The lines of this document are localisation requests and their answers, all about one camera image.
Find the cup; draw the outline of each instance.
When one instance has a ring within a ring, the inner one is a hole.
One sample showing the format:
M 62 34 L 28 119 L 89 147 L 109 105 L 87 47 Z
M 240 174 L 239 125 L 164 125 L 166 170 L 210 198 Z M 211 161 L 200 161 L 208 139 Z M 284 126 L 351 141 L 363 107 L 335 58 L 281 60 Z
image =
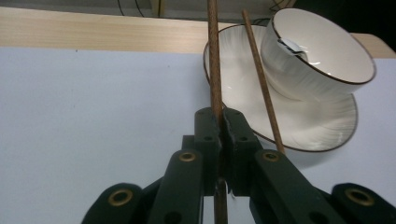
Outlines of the cup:
M 337 100 L 375 76 L 373 59 L 350 33 L 297 8 L 270 20 L 261 55 L 270 85 L 293 100 Z

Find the brown stick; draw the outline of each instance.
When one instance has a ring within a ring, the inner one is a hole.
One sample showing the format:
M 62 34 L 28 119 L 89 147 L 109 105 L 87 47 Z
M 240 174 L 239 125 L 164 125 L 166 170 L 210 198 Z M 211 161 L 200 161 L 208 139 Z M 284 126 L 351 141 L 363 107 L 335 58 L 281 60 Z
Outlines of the brown stick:
M 223 116 L 219 56 L 218 4 L 216 0 L 207 0 L 207 15 L 209 32 L 210 102 L 218 125 L 220 128 L 222 128 Z M 219 154 L 218 184 L 214 195 L 216 224 L 228 223 L 227 189 L 223 179 L 224 161 L 224 152 L 221 151 Z
M 265 74 L 262 69 L 262 60 L 260 59 L 259 51 L 257 50 L 256 40 L 254 39 L 250 20 L 248 18 L 248 12 L 246 10 L 242 11 L 242 17 L 244 18 L 245 21 L 248 42 L 250 44 L 251 53 L 253 54 L 254 63 L 256 64 L 257 75 L 259 75 L 260 86 L 262 87 L 262 96 L 264 97 L 265 107 L 267 108 L 268 118 L 270 119 L 271 128 L 275 139 L 276 149 L 279 152 L 285 154 L 285 148 L 283 148 L 282 138 L 280 137 L 280 131 L 277 126 L 276 115 L 271 101 L 270 92 L 268 90 L 267 80 L 265 78 Z

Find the wooden chopstick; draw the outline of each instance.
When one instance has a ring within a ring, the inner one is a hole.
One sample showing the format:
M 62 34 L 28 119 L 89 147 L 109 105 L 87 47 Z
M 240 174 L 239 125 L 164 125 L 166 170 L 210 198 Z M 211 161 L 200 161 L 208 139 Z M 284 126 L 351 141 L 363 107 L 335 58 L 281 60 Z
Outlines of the wooden chopstick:
M 285 148 L 283 148 L 282 138 L 280 136 L 280 131 L 277 126 L 276 114 L 271 101 L 270 92 L 268 90 L 267 80 L 262 69 L 262 60 L 260 59 L 259 51 L 257 50 L 256 40 L 254 39 L 253 31 L 251 29 L 250 20 L 248 17 L 248 12 L 246 10 L 242 11 L 242 17 L 245 21 L 248 42 L 250 44 L 251 53 L 253 54 L 254 63 L 256 64 L 257 75 L 259 76 L 260 86 L 262 87 L 262 96 L 264 97 L 265 107 L 267 108 L 268 118 L 270 120 L 271 129 L 273 131 L 276 149 L 279 152 L 285 154 Z
M 219 25 L 218 3 L 216 0 L 207 0 L 208 37 L 209 37 L 209 71 L 210 71 L 210 103 L 217 123 L 222 129 L 222 99 L 219 56 Z M 217 190 L 214 195 L 215 223 L 227 224 L 227 186 L 224 178 L 225 155 L 222 150 L 219 154 L 219 168 Z

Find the white saucer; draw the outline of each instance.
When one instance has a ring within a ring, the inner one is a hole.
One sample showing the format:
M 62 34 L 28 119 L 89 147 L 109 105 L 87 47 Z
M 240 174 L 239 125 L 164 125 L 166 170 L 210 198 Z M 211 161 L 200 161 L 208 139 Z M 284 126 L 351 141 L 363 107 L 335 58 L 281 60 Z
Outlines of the white saucer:
M 252 26 L 260 51 L 266 28 Z M 219 32 L 223 103 L 241 111 L 259 137 L 274 142 L 262 91 L 243 25 Z M 210 77 L 208 46 L 204 68 Z M 352 94 L 326 103 L 295 101 L 269 86 L 283 144 L 303 151 L 326 151 L 343 145 L 354 133 L 358 111 Z

